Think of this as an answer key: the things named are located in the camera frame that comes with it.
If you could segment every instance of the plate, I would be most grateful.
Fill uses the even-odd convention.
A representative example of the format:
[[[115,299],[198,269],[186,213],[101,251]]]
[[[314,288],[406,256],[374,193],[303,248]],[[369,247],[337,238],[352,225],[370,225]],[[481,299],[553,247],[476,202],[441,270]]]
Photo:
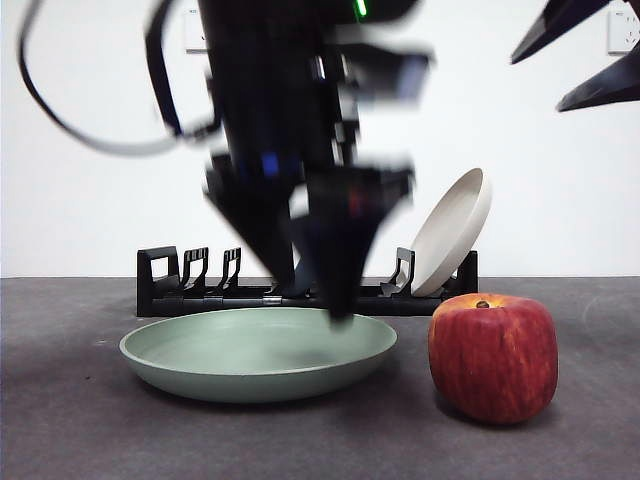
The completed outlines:
[[[444,194],[411,245],[416,258],[413,296],[434,293],[453,275],[473,248],[490,208],[491,184],[480,168],[465,173]]]
[[[324,310],[253,308],[199,313],[139,328],[120,341],[151,385],[198,400],[263,403],[321,395],[373,372],[397,339],[362,315],[335,324]]]

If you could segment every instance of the black cable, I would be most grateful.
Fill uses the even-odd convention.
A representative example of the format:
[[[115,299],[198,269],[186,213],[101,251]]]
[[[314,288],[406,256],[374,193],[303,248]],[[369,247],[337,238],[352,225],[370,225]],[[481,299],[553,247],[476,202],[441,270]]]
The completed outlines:
[[[172,0],[163,0],[160,3],[156,14],[154,15],[153,22],[147,32],[147,44],[149,45],[149,39],[158,42],[160,45],[160,55],[161,55],[161,44],[162,44],[162,25],[164,23],[164,19],[166,18],[166,14],[168,12],[168,6]],[[172,149],[179,137],[191,138],[196,140],[201,140],[211,133],[215,132],[220,127],[220,119],[216,115],[214,121],[211,125],[199,128],[191,133],[185,134],[180,128],[177,115],[175,115],[175,107],[173,106],[173,100],[171,98],[171,92],[168,90],[168,80],[166,81],[166,85],[164,89],[158,90],[156,88],[157,83],[154,82],[154,90],[156,91],[156,98],[158,99],[158,103],[160,105],[163,120],[167,125],[169,125],[173,131],[174,135],[170,137],[166,137],[160,140],[155,140],[147,143],[136,143],[136,144],[124,144],[124,143],[114,143],[110,141],[105,141],[91,135],[87,135],[82,131],[70,126],[67,122],[62,120],[58,114],[56,114],[51,107],[47,104],[47,102],[42,98],[40,92],[35,87],[31,75],[29,74],[29,69],[26,64],[26,44],[31,34],[31,29],[33,27],[33,23],[35,21],[36,15],[42,5],[42,0],[32,0],[27,8],[27,13],[25,15],[25,19],[20,31],[20,40],[18,44],[18,63],[20,65],[20,74],[22,75],[22,80],[27,87],[27,90],[36,101],[36,103],[42,108],[42,110],[46,113],[46,115],[60,128],[62,128],[65,132],[71,135],[76,140],[81,143],[101,152],[115,154],[115,155],[127,155],[127,156],[145,156],[145,155],[154,155],[162,152],[166,152]],[[160,63],[158,62],[157,56],[153,60],[149,60],[149,68],[164,68],[164,60]],[[154,75],[153,72],[150,72],[152,79],[157,78],[157,75]],[[166,77],[166,69],[161,70],[159,72],[160,75],[164,75]],[[167,112],[171,112],[173,110],[174,116],[173,118],[167,118]]]

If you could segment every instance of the green led light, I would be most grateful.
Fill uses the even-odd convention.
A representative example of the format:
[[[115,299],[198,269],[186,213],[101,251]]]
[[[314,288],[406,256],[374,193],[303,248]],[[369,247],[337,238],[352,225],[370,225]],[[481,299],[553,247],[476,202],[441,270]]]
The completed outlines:
[[[367,16],[367,4],[364,3],[364,0],[356,0],[356,9],[358,10],[358,16]]]

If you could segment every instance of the white wall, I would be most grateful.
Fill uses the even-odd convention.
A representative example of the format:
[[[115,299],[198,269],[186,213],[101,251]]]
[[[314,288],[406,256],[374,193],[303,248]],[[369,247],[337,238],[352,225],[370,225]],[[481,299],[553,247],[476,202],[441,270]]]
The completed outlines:
[[[40,112],[15,62],[23,0],[2,2],[2,275],[133,276],[139,248],[242,245],[204,200],[208,153],[154,158],[91,151]],[[30,66],[63,116],[112,139],[163,133],[146,76],[149,0],[49,0]],[[208,114],[203,55],[182,51],[181,11],[167,56],[183,118]],[[600,12],[517,66],[509,56],[545,0],[428,0],[380,29],[388,45],[433,48],[438,64],[419,108],[362,109],[361,152],[410,155],[413,202],[385,226],[367,273],[388,274],[424,218],[468,169],[487,170],[494,204],[476,245],[492,275],[640,275],[640,103],[559,114],[556,103],[615,59]],[[253,257],[244,275],[264,270]]]

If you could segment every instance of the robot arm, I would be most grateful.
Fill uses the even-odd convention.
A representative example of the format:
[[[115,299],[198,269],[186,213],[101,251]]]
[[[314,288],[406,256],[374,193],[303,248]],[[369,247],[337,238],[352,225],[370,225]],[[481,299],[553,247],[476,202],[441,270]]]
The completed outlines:
[[[627,0],[640,13],[640,0]],[[20,34],[27,89],[45,113],[79,141],[119,154],[162,151],[178,138],[200,140],[224,127],[228,152],[212,155],[207,198],[286,287],[294,283],[292,244],[305,277],[316,281],[330,313],[353,311],[365,259],[378,226],[411,190],[412,171],[355,165],[357,102],[413,98],[429,58],[340,42],[338,27],[392,21],[417,0],[199,0],[209,45],[212,124],[185,129],[176,114],[162,55],[173,0],[160,0],[147,30],[147,62],[163,120],[171,132],[143,146],[112,145],[62,121],[42,99],[25,62],[33,0]],[[513,54],[535,54],[600,10],[608,0],[550,0]],[[640,44],[576,88],[559,105],[570,110],[640,100]],[[307,187],[309,212],[291,218],[289,197]]]

